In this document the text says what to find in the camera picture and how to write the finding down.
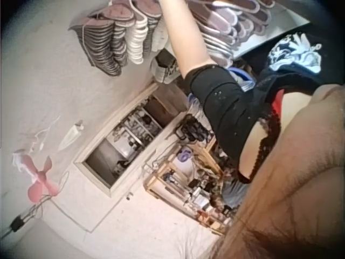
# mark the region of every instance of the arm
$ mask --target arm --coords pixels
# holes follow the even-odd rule
[[[215,64],[185,0],[159,1],[182,77],[195,68]]]

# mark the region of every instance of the black connector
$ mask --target black connector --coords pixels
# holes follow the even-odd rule
[[[20,230],[23,225],[25,225],[25,222],[22,220],[20,216],[17,216],[11,223],[10,228],[13,232],[17,232]]]

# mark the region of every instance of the pink fan blade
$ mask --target pink fan blade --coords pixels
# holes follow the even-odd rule
[[[37,173],[38,170],[33,164],[32,158],[29,155],[23,155],[22,162],[33,174]]]
[[[45,181],[43,184],[47,188],[49,195],[56,196],[59,194],[60,190],[57,184],[48,181]]]
[[[27,190],[27,195],[30,201],[37,203],[42,197],[43,186],[39,181],[36,181],[29,190]]]
[[[53,167],[53,162],[50,156],[47,156],[47,159],[45,160],[45,163],[44,163],[43,172],[47,173],[52,167]]]

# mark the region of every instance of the black sleeve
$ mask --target black sleeve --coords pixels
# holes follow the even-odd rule
[[[186,83],[203,106],[219,145],[238,167],[245,141],[259,118],[253,91],[244,92],[230,73],[218,65],[190,71]]]

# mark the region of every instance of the white shelf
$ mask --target white shelf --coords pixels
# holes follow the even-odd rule
[[[248,53],[249,51],[257,48],[261,44],[289,31],[293,30],[299,26],[309,23],[308,20],[299,16],[291,10],[287,10],[279,4],[276,4],[271,10],[272,21],[267,27],[266,33],[264,36],[253,35],[249,38],[248,41],[241,44],[241,46],[234,50],[233,56],[234,59],[241,57],[242,55]],[[165,49],[168,50],[174,57],[175,54],[171,48],[170,40],[168,40],[165,45]]]

